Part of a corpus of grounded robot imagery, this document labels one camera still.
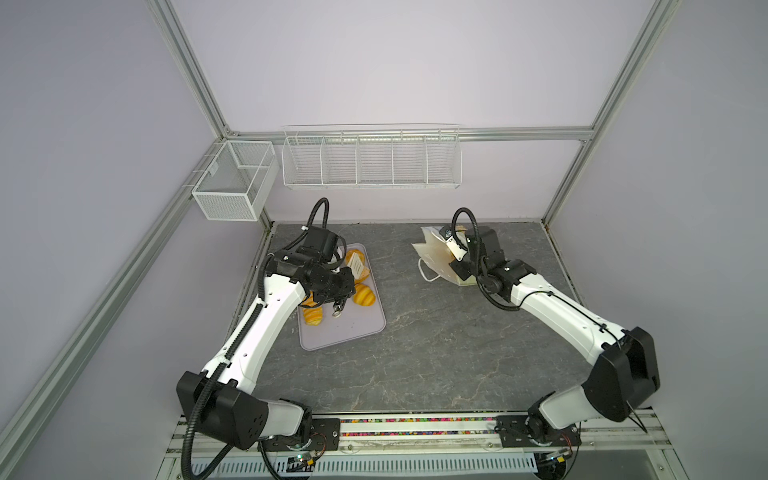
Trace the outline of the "yellow striped fake bread roll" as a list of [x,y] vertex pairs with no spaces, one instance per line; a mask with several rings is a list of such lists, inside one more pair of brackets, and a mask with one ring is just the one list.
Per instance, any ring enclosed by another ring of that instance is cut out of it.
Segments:
[[318,308],[319,304],[314,300],[314,297],[312,294],[309,294],[300,304],[301,308],[305,309],[314,309]]

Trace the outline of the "printed paper gift bag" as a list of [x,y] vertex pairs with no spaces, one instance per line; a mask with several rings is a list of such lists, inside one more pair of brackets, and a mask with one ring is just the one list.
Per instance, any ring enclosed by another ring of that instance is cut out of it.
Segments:
[[459,287],[476,285],[474,276],[469,275],[462,279],[451,267],[456,260],[453,251],[446,244],[437,227],[426,226],[421,228],[424,236],[422,243],[413,243],[412,246],[418,254],[417,268],[422,278],[427,282],[445,280]]

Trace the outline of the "sesame fake bread roll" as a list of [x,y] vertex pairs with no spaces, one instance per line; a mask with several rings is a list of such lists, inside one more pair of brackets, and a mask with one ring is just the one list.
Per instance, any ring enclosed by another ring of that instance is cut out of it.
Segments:
[[355,267],[353,269],[353,275],[355,283],[361,283],[370,276],[370,269],[366,266],[362,266],[360,268]]

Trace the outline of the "lavender plastic tray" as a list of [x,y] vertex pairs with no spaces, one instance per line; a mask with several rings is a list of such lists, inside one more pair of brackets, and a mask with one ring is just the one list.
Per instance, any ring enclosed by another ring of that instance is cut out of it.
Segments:
[[361,243],[353,243],[349,249],[359,249],[365,254],[365,266],[370,269],[370,276],[363,282],[371,287],[377,300],[373,306],[362,307],[350,298],[339,318],[332,316],[332,305],[324,305],[324,319],[318,326],[306,325],[302,308],[298,313],[298,331],[301,347],[306,351],[316,351],[341,343],[358,340],[370,335],[381,333],[386,326],[386,318],[381,303],[375,277],[371,272],[370,257],[366,247]]

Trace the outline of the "long ridged fake bread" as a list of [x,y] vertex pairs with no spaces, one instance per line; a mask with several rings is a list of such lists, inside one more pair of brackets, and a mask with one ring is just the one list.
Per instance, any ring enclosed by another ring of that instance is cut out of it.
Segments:
[[357,283],[352,299],[359,306],[370,307],[376,303],[377,297],[371,287],[364,283]]

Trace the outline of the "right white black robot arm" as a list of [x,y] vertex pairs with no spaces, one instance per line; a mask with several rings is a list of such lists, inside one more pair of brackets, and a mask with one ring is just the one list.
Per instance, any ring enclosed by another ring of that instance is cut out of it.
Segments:
[[506,311],[525,311],[567,341],[590,365],[580,384],[543,396],[528,410],[526,426],[538,442],[579,422],[626,420],[660,386],[653,337],[591,312],[555,288],[526,262],[509,260],[494,230],[441,235],[461,279],[474,278],[481,294]]

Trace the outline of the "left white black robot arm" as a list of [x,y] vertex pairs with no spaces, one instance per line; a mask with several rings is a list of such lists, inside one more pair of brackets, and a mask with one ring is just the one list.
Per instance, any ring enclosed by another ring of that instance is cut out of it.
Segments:
[[305,227],[287,247],[268,254],[259,268],[257,294],[216,355],[176,386],[194,433],[246,450],[273,436],[306,438],[310,408],[255,395],[261,369],[289,317],[303,306],[329,304],[343,311],[355,293],[344,261],[347,242],[321,227]]

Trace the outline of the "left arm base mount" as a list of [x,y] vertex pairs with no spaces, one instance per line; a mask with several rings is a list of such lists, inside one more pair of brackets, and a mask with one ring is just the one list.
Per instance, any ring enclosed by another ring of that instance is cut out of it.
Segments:
[[272,436],[264,440],[268,452],[336,451],[341,439],[339,417],[313,417],[292,436]]

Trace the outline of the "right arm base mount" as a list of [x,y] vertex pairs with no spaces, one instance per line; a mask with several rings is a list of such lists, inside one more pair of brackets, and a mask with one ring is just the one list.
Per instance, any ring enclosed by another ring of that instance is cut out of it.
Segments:
[[542,418],[527,414],[497,416],[494,432],[499,435],[501,445],[505,448],[575,448],[582,444],[579,429],[575,425],[557,430]]

